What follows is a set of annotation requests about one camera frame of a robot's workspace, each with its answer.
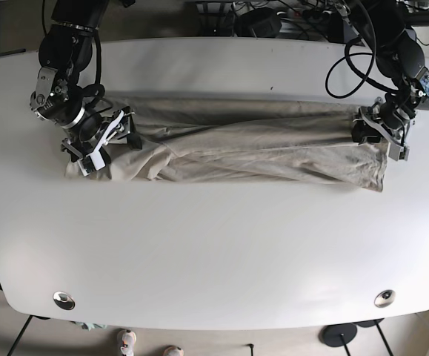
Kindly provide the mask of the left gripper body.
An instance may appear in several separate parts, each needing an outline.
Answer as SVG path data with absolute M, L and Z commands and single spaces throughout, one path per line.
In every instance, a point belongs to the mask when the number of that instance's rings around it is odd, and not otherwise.
M 394 99 L 383 101 L 377 98 L 371 106 L 375 111 L 374 123 L 384 128 L 395 141 L 406 143 L 413 119 L 399 107 L 397 102 Z

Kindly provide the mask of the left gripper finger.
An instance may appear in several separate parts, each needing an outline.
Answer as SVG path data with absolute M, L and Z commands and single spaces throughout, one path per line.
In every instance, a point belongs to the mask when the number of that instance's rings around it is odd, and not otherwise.
M 407 145 L 389 144 L 388 157 L 394 161 L 408 160 L 410 148 Z
M 358 109 L 357 115 L 354 116 L 353 122 L 363 122 L 365 125 L 374 123 L 375 121 L 375 111 L 372 106 L 361 106 Z

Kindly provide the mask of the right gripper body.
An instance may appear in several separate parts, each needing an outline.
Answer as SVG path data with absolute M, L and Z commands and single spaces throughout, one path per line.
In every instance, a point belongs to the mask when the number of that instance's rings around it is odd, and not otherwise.
M 85 112 L 76 126 L 64 130 L 67 138 L 61 143 L 61 151 L 67 152 L 71 159 L 87 156 L 96 147 L 112 122 L 112 115 L 104 116 L 102 111 Z M 109 131 L 107 138 L 102 140 L 102 145 L 123 137 L 125 137 L 125 125 L 116 125 Z

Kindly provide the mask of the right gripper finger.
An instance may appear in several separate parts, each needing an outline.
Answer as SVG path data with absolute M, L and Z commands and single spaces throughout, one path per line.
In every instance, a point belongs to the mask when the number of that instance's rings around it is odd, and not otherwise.
M 79 169 L 84 177 L 99 171 L 106 166 L 104 157 L 100 151 L 94 151 L 77 161 Z
M 117 125 L 128 125 L 134 114 L 134 110 L 130 106 L 126 106 L 122 109 L 115 110 L 112 119 Z

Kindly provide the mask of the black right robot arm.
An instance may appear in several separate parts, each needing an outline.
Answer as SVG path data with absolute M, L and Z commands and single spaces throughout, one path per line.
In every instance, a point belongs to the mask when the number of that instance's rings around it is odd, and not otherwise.
M 107 6 L 107 1 L 56 2 L 53 23 L 43 29 L 41 68 L 30 97 L 31 111 L 66 133 L 61 150 L 85 177 L 110 164 L 106 145 L 142 147 L 133 110 L 116 111 L 105 97 L 99 26 Z

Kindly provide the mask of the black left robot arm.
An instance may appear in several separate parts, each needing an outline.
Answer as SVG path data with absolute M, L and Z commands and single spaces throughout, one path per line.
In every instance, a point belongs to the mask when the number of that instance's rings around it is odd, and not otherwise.
M 406 160 L 408 135 L 417 111 L 429 111 L 429 70 L 425 55 L 406 31 L 402 8 L 395 1 L 343 1 L 343 19 L 358 37 L 345 48 L 345 60 L 353 72 L 385 96 L 369 107 L 361 107 L 353 126 L 353 141 L 361 144 L 389 143 L 389 157 Z M 386 88 L 354 66 L 350 49 L 357 42 L 371 49 L 379 72 L 396 86 Z

